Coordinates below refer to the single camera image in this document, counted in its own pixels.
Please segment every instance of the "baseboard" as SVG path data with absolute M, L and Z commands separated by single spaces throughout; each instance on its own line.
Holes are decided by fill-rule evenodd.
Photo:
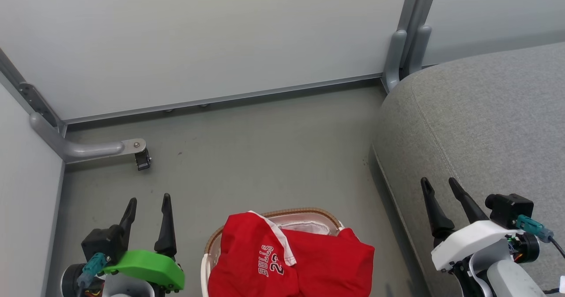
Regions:
M 223 96 L 220 98 L 208 98 L 206 100 L 196 100 L 191 102 L 180 102 L 175 104 L 167 104 L 167 105 L 160 105 L 160 106 L 153 106 L 147 108 L 139 108 L 133 110 L 125 110 L 123 112 L 115 112 L 115 113 L 108 113 L 108 114 L 101 114 L 95 116 L 86 116 L 86 117 L 79 117 L 79 118 L 71 118 L 68 120 L 63 120 L 63 122 L 67 125 L 69 124 L 79 124 L 85 122 L 93 122 L 95 120 L 106 120 L 109 118 L 118 118 L 124 116 L 132 116 L 136 114 L 146 114 L 151 112 L 161 112 L 164 110 L 171 110 L 171 109 L 178 109 L 178 108 L 186 108 L 191 106 L 201 106 L 207 104 L 215 104 L 218 102 L 228 102 L 232 100 L 242 100 L 245 98 L 256 98 L 260 96 L 272 96 L 277 94 L 283 94 L 288 92 L 295 92 L 299 90 L 309 90 L 312 88 L 322 88 L 328 86 L 336 86 L 342 85 L 347 83 L 354 83 L 361 80 L 369 80 L 369 79 L 377 79 L 380 78 L 383 74 L 376 73 L 370 75 L 362 75 L 362 76 L 355 76 L 352 78 L 344 78 L 344 79 L 337 79 L 337 80 L 329 80 L 324 82 L 316 82 L 310 84 L 303 84 L 298 86 L 289 86 L 283 88 L 275 88 L 274 90 L 260 90 L 258 92 L 253 93 L 245 93 L 245 94 L 237 94 L 237 95 L 230 95 L 230 96 Z

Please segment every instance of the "gray fabric upholstery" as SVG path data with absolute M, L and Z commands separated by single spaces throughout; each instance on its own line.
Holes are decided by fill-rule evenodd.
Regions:
M 433 267 L 420 178 L 428 177 L 458 229 L 468 221 L 449 177 L 487 214 L 488 194 L 533 200 L 533 218 L 565 244 L 564 117 L 565 43 L 426 68 L 387 96 L 373 148 L 432 295 L 458 296 L 460 288 Z M 552 289 L 565 274 L 565 259 L 542 244 L 540 258 L 524 268 L 542 289 Z

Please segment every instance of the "metal bar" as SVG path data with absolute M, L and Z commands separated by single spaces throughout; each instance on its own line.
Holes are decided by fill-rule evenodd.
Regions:
M 408 68 L 406 65 L 408 53 L 410 51 L 410 48 L 412 47 L 414 38 L 418 33 L 418 28 L 423 26 L 426 23 L 426 19 L 428 19 L 428 14 L 430 8 L 432 7 L 432 2 L 433 0 L 416 0 L 414 11 L 412 12 L 410 22 L 408 23 L 408 27 L 406 29 L 406 45 L 404 46 L 404 51 L 402 52 L 400 64 L 401 68 L 403 69 Z
M 23 98 L 22 93 L 14 87 L 14 85 L 6 78 L 4 73 L 0 73 L 0 84 L 6 88 L 8 93 L 20 104 L 20 106 L 24 109 L 27 114 L 31 114 L 34 112 L 34 109 L 30 104 Z
M 21 82 L 25 82 L 24 77 L 20 72 L 16 69 L 12 61 L 6 56 L 4 51 L 0 49 L 0 72 L 4 74 L 4 76 L 12 83 L 15 88 L 18 88 L 18 85 Z
M 61 132 L 64 126 L 63 122 L 43 96 L 41 96 L 37 88 L 28 82 L 21 82 L 17 88 L 34 111 L 41 114 L 51 126 L 56 127 Z
M 408 75 L 422 70 L 422 62 L 424 61 L 424 54 L 428 46 L 429 36 L 432 34 L 432 27 L 422 26 L 416 31 L 414 42 L 408 52 L 406 66 L 408 66 Z
M 69 142 L 59 135 L 51 124 L 38 112 L 30 114 L 30 125 L 66 164 L 121 156 L 124 154 L 137 154 L 145 151 L 147 148 L 147 143 L 141 138 L 101 144 L 77 144 Z
M 404 0 L 404 5 L 402 5 L 402 12 L 400 14 L 400 19 L 398 20 L 398 27 L 396 30 L 406 30 L 408 29 L 408 24 L 414 13 L 414 5 L 416 0 Z
M 400 58 L 405 42 L 406 31 L 404 30 L 394 32 L 392 38 L 390 38 L 387 60 L 385 61 L 383 78 L 381 79 L 387 93 L 400 82 Z
M 307 90 L 307 89 L 310 89 L 310 88 L 318 88 L 318 87 L 323 87 L 323 86 L 333 86 L 333 85 L 337 85 L 337 84 L 355 82 L 355 81 L 359 81 L 359 80 L 377 79 L 377 78 L 381 77 L 382 75 L 383 75 L 383 73 L 375 73 L 375 74 L 369 74 L 369 75 L 354 76 L 352 78 L 344 78 L 344 79 L 316 82 L 316 83 L 303 84 L 303 85 L 297 85 L 297 86 L 275 88 L 274 90 L 260 90 L 258 92 L 236 94 L 236 95 L 230 95 L 230 96 L 222 96 L 220 98 L 207 98 L 205 100 L 196 100 L 196 101 L 191 101 L 191 102 L 180 102 L 180 103 L 175 103 L 175 104 L 167 104 L 167 105 L 125 110 L 123 112 L 114 112 L 114 113 L 101 114 L 101 115 L 95 115 L 95 116 L 71 118 L 69 120 L 63 120 L 63 122 L 65 124 L 78 124 L 78 123 L 84 123 L 84 122 L 92 122 L 93 120 L 106 120 L 108 118 L 115 118 L 115 117 L 121 117 L 121 116 L 131 116 L 131 115 L 136 115 L 136 114 L 160 112 L 162 110 L 171 110 L 171 109 L 176 109 L 176 108 L 185 108 L 185 107 L 190 107 L 190 106 L 200 106 L 200 105 L 213 104 L 213 103 L 218 103 L 218 102 L 240 100 L 242 98 L 256 98 L 258 96 L 266 96 L 266 95 L 271 95 L 271 94 L 281 94 L 281 93 L 286 93 L 286 92 L 292 92 L 294 90 Z

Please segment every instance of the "blue cable connector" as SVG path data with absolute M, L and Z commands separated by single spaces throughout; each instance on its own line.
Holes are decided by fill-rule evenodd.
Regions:
M 79 287 L 87 288 L 92 284 L 97 273 L 107 265 L 108 259 L 103 253 L 96 253 L 83 267 L 83 273 L 77 278 L 76 283 Z
M 542 223 L 523 214 L 518 216 L 516 227 L 537 236 L 543 243 L 550 243 L 553 231 L 546 229 Z

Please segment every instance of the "wire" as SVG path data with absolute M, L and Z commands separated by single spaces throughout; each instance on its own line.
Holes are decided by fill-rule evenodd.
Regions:
M 85 294 L 87 297 L 96 297 L 96 296 L 100 295 L 100 291 L 97 291 L 96 293 L 93 293 L 93 292 L 90 291 L 90 290 L 85 290 L 85 291 L 84 291 L 84 294 Z
M 543 293 L 545 295 L 549 295 L 550 293 L 558 293 L 559 292 L 559 288 L 554 288 L 554 289 L 549 289 L 549 290 L 544 290 Z
M 80 283 L 79 291 L 76 293 L 76 297 L 83 297 L 83 290 L 84 290 L 84 282 Z
M 559 244 L 557 244 L 557 241 L 553 237 L 548 237 L 548 239 L 551 243 L 553 243 L 553 245 L 559 251 L 559 253 L 561 253 L 561 256 L 563 256 L 563 258 L 565 258 L 565 251 L 563 251 L 563 248 L 561 248 L 561 246 Z

